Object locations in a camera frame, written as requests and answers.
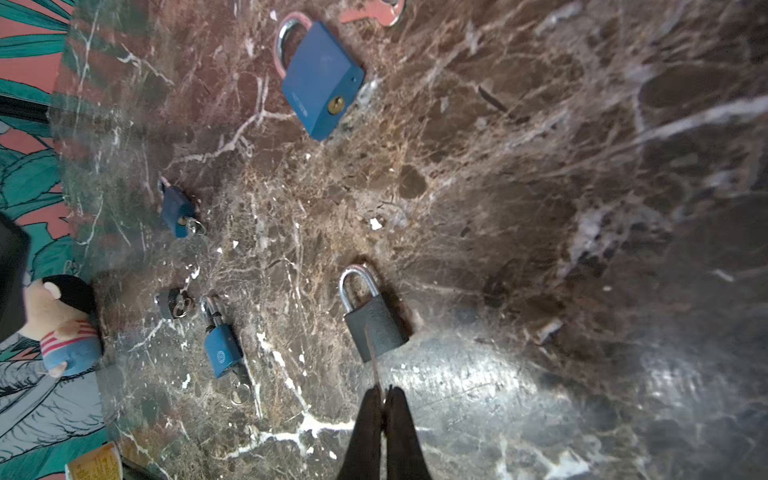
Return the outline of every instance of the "padlock body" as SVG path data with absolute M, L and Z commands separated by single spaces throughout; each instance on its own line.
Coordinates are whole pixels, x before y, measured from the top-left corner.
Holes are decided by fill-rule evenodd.
M 232 327 L 226 323 L 219 325 L 205 337 L 205 351 L 210 365 L 214 368 L 216 378 L 227 373 L 230 367 L 237 364 L 243 356 L 237 346 Z
M 370 362 L 371 352 L 366 339 L 366 324 L 369 326 L 371 345 L 379 358 L 383 353 L 394 350 L 408 341 L 400 322 L 395 320 L 381 295 L 374 296 L 368 303 L 344 316 L 349 332 L 363 362 Z
M 326 26 L 314 22 L 291 58 L 283 94 L 310 137 L 322 141 L 355 100 L 364 74 Z M 344 108 L 331 114 L 328 104 L 337 97 Z
M 165 223 L 174 231 L 176 238 L 185 238 L 187 236 L 187 227 L 179 225 L 179 219 L 182 217 L 194 217 L 194 205 L 184 195 L 179 187 L 166 187 L 163 194 L 163 209 L 160 216 Z

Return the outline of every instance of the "key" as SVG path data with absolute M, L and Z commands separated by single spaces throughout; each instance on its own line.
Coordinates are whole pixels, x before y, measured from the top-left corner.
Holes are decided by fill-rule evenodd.
M 341 12 L 339 21 L 350 23 L 364 18 L 375 18 L 381 25 L 391 27 L 400 19 L 400 14 L 406 6 L 406 0 L 397 0 L 396 5 L 384 0 L 368 0 L 362 10 L 347 9 Z

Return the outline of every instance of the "marble surface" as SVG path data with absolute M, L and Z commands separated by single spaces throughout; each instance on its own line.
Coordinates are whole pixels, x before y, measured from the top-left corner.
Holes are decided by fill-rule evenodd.
M 336 281 L 365 260 L 435 479 L 768 477 L 768 2 L 351 4 L 78 4 L 51 121 L 123 453 L 334 478 L 372 385 Z M 366 71 L 323 143 L 271 58 L 297 9 Z M 161 174 L 205 237 L 161 223 Z M 159 317 L 174 285 L 224 298 L 255 401 L 200 316 Z

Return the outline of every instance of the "padlock shackle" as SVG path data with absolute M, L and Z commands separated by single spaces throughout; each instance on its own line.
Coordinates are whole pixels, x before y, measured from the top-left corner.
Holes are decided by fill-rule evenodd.
M 344 308 L 346 308 L 347 313 L 352 312 L 355 308 L 349 301 L 349 298 L 346 295 L 346 290 L 344 290 L 344 279 L 353 273 L 360 275 L 362 279 L 366 281 L 368 288 L 371 290 L 372 296 L 379 295 L 379 288 L 376 286 L 376 282 L 373 281 L 373 275 L 371 275 L 367 268 L 362 265 L 348 266 L 344 269 L 343 272 L 341 272 L 341 277 L 339 278 L 339 296 L 341 296 L 341 303 L 344 304 Z
M 272 56 L 275 61 L 277 74 L 280 76 L 280 78 L 286 77 L 286 66 L 283 63 L 283 43 L 288 37 L 288 32 L 291 30 L 291 28 L 295 27 L 299 23 L 303 25 L 307 31 L 312 28 L 312 20 L 310 20 L 310 17 L 306 16 L 302 12 L 291 12 L 286 15 L 285 18 L 283 18 L 283 21 L 280 23 L 280 26 L 277 29 L 277 38 L 275 38 L 275 46 L 272 49 Z

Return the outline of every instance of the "black strip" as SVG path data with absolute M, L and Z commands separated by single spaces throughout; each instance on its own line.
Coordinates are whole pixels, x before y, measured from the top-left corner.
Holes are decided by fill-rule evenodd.
M 47 113 L 47 105 L 0 95 L 0 115 L 47 124 Z

